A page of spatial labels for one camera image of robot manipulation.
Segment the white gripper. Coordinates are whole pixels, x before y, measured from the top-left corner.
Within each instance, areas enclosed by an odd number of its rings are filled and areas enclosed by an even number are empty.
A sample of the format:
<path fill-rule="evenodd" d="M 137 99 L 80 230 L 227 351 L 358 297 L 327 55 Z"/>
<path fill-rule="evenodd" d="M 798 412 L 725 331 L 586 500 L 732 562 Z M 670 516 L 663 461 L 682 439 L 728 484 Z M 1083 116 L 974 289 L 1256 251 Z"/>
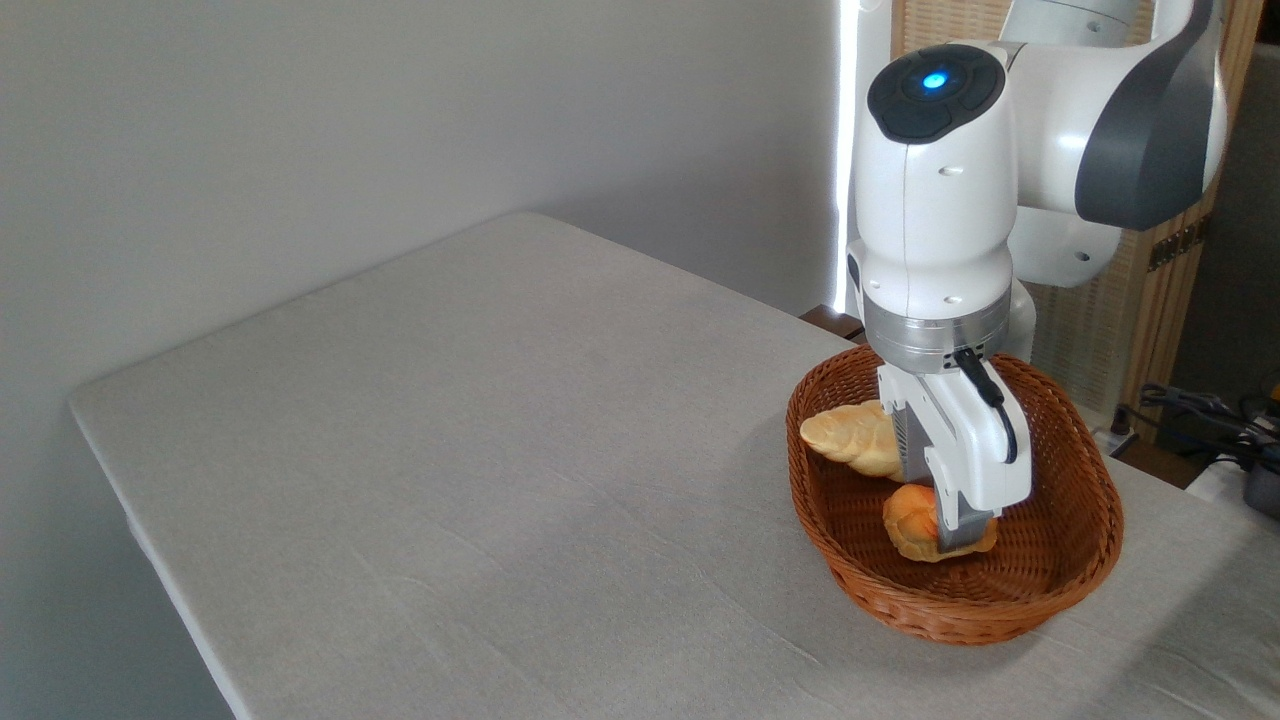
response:
<path fill-rule="evenodd" d="M 1000 407 L 989 406 L 964 372 L 918 375 L 883 364 L 879 401 L 887 413 L 910 413 L 920 439 L 901 439 L 904 475 L 914 466 L 931 474 L 937 501 L 938 551 L 977 544 L 1006 507 L 1032 492 L 1032 442 L 1027 416 L 992 363 L 980 369 L 1000 389 Z"/>

